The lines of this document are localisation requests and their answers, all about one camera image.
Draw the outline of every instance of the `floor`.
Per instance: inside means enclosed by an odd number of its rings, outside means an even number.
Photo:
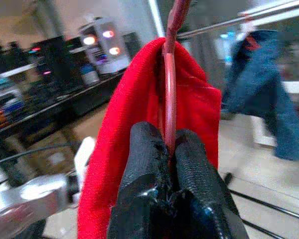
[[[250,118],[238,115],[222,121],[219,129],[219,172],[231,172],[230,189],[250,195],[299,214],[299,162],[273,156],[272,148],[253,144]],[[241,217],[286,239],[299,239],[299,219],[233,196]],[[76,209],[68,209],[48,219],[45,235],[55,239],[75,239]],[[250,239],[269,239],[246,226]]]

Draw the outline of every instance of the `red cloth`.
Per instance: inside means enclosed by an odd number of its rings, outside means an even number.
[[[158,127],[157,68],[165,39],[147,44],[133,59],[109,103],[90,159],[78,213],[79,239],[105,239],[129,155],[132,125],[148,121]],[[196,132],[208,160],[217,167],[221,93],[180,45],[175,48],[177,129]]]

